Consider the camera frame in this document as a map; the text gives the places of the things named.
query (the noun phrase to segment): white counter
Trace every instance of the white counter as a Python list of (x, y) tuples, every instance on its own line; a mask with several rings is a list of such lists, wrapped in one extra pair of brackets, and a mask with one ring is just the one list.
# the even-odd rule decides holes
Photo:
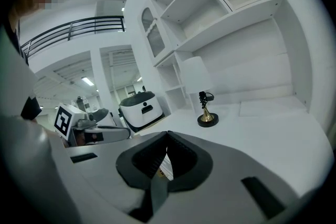
[(214, 127), (198, 126), (193, 110), (186, 107), (138, 134), (170, 130), (236, 148), (279, 175), (299, 196), (323, 183), (334, 158), (326, 135), (312, 115), (299, 108), (242, 117), (240, 106), (210, 105), (209, 111), (219, 116)]

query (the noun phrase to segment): black railing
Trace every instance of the black railing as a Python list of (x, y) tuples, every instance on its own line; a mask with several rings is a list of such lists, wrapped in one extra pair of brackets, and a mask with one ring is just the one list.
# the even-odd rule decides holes
[(79, 35), (102, 33), (102, 31), (125, 32), (123, 19), (124, 16), (100, 16), (74, 20), (39, 34), (24, 43), (21, 49), (29, 57), (50, 45), (68, 41)]

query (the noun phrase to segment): black rectangular slot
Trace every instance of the black rectangular slot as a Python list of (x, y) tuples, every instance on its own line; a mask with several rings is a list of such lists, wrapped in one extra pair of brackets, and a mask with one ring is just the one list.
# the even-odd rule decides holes
[(241, 181), (259, 208), (268, 219), (281, 213), (285, 207), (256, 177), (246, 177)]
[(87, 153), (87, 154), (83, 154), (83, 155), (70, 157), (70, 159), (72, 160), (73, 163), (80, 163), (80, 162), (87, 161), (88, 159), (93, 159), (93, 158), (97, 158), (97, 157), (98, 156), (95, 153)]
[(146, 106), (145, 108), (143, 108), (143, 109), (141, 110), (141, 112), (142, 112), (142, 114), (145, 114), (145, 113), (147, 113), (147, 112), (149, 112), (149, 111), (151, 111), (151, 110), (153, 110), (153, 107), (152, 107), (151, 105), (148, 105), (148, 106)]

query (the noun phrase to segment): black lamp base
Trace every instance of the black lamp base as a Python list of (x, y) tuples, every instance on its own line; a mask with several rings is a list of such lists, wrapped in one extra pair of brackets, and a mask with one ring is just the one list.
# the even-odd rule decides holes
[(217, 114), (215, 113), (210, 113), (210, 114), (214, 117), (212, 121), (208, 121), (208, 122), (201, 121), (201, 117), (203, 117), (203, 115), (197, 118), (197, 123), (199, 124), (200, 127), (212, 127), (212, 126), (215, 126), (219, 122), (219, 118)]

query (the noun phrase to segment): ceiling light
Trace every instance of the ceiling light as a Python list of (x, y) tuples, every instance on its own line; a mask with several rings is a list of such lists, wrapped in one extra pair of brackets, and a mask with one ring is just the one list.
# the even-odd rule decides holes
[(82, 81), (84, 81), (85, 83), (87, 83), (88, 85), (90, 85), (90, 86), (93, 86), (94, 84), (91, 82), (91, 80), (89, 80), (88, 78), (86, 78), (86, 77), (83, 77), (82, 78)]

